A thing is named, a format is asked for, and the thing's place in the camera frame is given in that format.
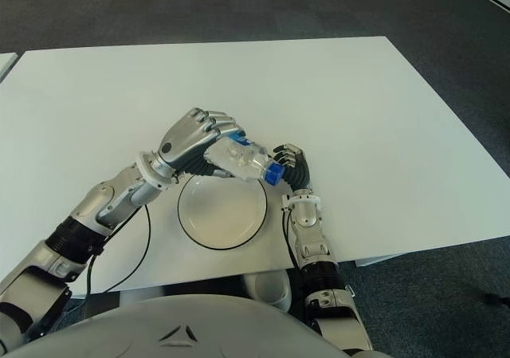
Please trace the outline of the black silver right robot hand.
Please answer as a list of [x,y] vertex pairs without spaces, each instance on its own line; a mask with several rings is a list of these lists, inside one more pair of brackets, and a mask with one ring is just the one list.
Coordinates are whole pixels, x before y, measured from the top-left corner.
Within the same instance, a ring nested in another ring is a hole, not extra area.
[[311,189],[310,171],[304,151],[294,144],[282,144],[273,149],[274,160],[284,166],[282,179],[292,191]]

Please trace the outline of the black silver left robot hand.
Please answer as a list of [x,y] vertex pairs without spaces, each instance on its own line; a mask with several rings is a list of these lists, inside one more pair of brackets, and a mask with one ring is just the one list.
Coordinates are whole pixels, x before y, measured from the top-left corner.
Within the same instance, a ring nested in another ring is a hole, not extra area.
[[192,108],[167,131],[157,155],[175,178],[182,174],[230,178],[231,173],[207,161],[204,153],[222,138],[244,134],[226,113]]

